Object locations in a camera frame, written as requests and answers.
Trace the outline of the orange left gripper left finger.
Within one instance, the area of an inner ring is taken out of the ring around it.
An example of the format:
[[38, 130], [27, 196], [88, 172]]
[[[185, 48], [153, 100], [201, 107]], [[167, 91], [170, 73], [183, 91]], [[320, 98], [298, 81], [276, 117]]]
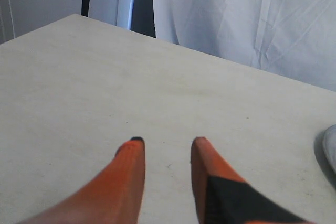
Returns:
[[137, 136], [93, 180], [23, 223], [137, 223], [144, 182], [145, 143]]

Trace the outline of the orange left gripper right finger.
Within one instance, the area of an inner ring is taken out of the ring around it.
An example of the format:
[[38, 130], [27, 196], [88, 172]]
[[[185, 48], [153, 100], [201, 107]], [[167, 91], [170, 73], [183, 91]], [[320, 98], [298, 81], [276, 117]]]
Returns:
[[199, 223], [307, 223], [251, 187], [207, 138], [193, 140], [190, 164]]

